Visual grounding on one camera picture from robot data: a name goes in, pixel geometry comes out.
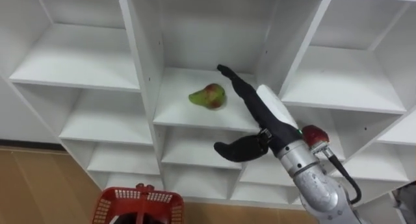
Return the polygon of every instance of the basket handle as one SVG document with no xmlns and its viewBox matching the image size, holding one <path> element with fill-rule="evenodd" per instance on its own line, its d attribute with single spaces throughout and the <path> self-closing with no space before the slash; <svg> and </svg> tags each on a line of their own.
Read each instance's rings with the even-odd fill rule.
<svg viewBox="0 0 416 224">
<path fill-rule="evenodd" d="M 139 183 L 136 185 L 136 189 L 140 192 L 152 192 L 155 190 L 155 187 L 150 184 L 145 187 L 143 183 Z"/>
</svg>

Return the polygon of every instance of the red basket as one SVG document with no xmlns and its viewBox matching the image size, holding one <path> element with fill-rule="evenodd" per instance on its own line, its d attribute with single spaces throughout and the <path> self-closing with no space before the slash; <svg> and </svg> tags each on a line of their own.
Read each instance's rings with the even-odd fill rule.
<svg viewBox="0 0 416 224">
<path fill-rule="evenodd" d="M 183 199 L 174 192 L 155 191 L 151 185 L 136 188 L 107 188 L 98 199 L 92 224 L 109 224 L 115 216 L 137 213 L 137 224 L 149 214 L 162 223 L 183 223 Z"/>
</svg>

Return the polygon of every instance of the white shelf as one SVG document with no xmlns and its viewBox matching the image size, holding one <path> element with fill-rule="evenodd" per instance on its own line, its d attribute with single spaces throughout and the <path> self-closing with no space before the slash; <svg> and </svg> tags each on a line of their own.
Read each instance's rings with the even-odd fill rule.
<svg viewBox="0 0 416 224">
<path fill-rule="evenodd" d="M 83 90 L 61 134 L 62 139 L 151 145 L 140 95 Z"/>
<path fill-rule="evenodd" d="M 111 173 L 105 187 L 135 188 L 139 183 L 150 184 L 155 187 L 155 190 L 164 190 L 162 180 L 158 176 L 128 173 Z"/>
<path fill-rule="evenodd" d="M 140 91 L 124 29 L 54 24 L 36 42 L 10 80 Z"/>
<path fill-rule="evenodd" d="M 281 99 L 288 105 L 406 112 L 374 54 L 352 49 L 310 46 Z"/>
<path fill-rule="evenodd" d="M 230 162 L 214 150 L 215 142 L 231 143 L 241 136 L 238 132 L 170 127 L 162 162 L 241 169 L 240 163 Z"/>
<path fill-rule="evenodd" d="M 242 78 L 254 84 L 251 75 Z M 218 110 L 192 104 L 188 95 L 208 84 L 220 84 L 226 91 L 226 105 Z M 231 81 L 219 71 L 165 68 L 154 123 L 212 129 L 258 132 L 259 127 L 243 100 L 234 92 Z"/>
<path fill-rule="evenodd" d="M 392 145 L 373 144 L 355 155 L 344 167 L 356 179 L 410 182 Z M 342 175 L 336 171 L 333 176 Z"/>
<path fill-rule="evenodd" d="M 416 146 L 416 110 L 378 138 L 378 142 Z"/>
<path fill-rule="evenodd" d="M 296 188 L 240 182 L 236 186 L 235 191 L 231 196 L 231 200 L 290 204 L 297 195 L 298 190 Z"/>
<path fill-rule="evenodd" d="M 241 175 L 240 181 L 258 184 L 294 186 L 293 180 L 281 165 L 279 159 L 272 156 L 264 156 L 248 162 L 244 173 Z"/>
<path fill-rule="evenodd" d="M 145 175 L 160 174 L 156 156 L 152 148 L 108 143 L 102 143 L 96 146 L 87 170 Z"/>
<path fill-rule="evenodd" d="M 216 168 L 165 166 L 166 190 L 183 197 L 227 199 L 234 171 Z"/>
</svg>

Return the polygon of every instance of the pear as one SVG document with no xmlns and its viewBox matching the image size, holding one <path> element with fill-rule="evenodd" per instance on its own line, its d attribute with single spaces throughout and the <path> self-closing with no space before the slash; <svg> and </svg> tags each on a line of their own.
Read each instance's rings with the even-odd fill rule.
<svg viewBox="0 0 416 224">
<path fill-rule="evenodd" d="M 204 89 L 190 94 L 188 98 L 191 103 L 212 110 L 220 108 L 226 102 L 226 91 L 219 84 L 208 84 Z"/>
</svg>

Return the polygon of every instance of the shelving unit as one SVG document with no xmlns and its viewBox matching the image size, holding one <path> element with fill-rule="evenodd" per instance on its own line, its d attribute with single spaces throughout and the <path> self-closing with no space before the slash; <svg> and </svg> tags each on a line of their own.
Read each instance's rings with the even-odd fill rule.
<svg viewBox="0 0 416 224">
<path fill-rule="evenodd" d="M 0 0 L 0 77 L 101 189 L 302 208 L 271 152 L 239 164 L 213 149 L 259 132 L 227 65 L 325 130 L 369 204 L 416 179 L 409 1 Z M 190 103 L 211 83 L 225 106 Z"/>
</svg>

